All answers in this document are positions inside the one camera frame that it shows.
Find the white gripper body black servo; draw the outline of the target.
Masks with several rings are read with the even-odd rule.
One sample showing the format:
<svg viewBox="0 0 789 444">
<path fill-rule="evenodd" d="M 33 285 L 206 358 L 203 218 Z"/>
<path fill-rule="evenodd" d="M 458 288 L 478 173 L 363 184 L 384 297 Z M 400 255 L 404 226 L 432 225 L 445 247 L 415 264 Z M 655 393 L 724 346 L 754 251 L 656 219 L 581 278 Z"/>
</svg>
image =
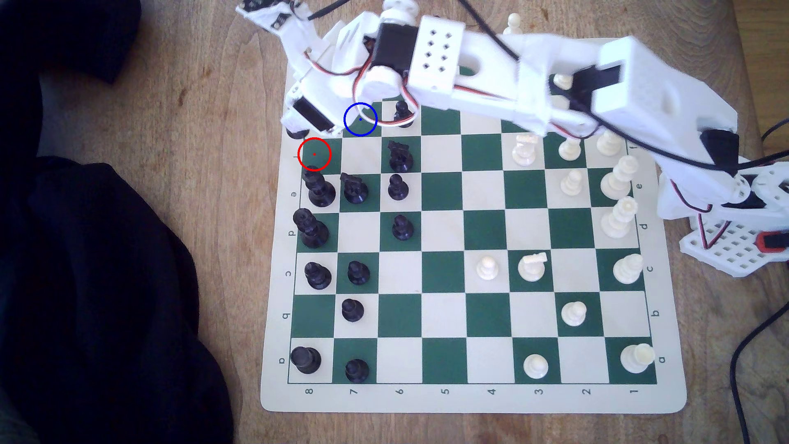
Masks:
<svg viewBox="0 0 789 444">
<path fill-rule="evenodd" d="M 285 27 L 282 43 L 294 78 L 282 115 L 289 136 L 341 136 L 346 122 L 358 116 L 348 111 L 351 86 L 371 51 L 364 39 L 376 34 L 379 23 L 377 18 L 340 21 L 322 37 L 312 23 Z"/>
</svg>

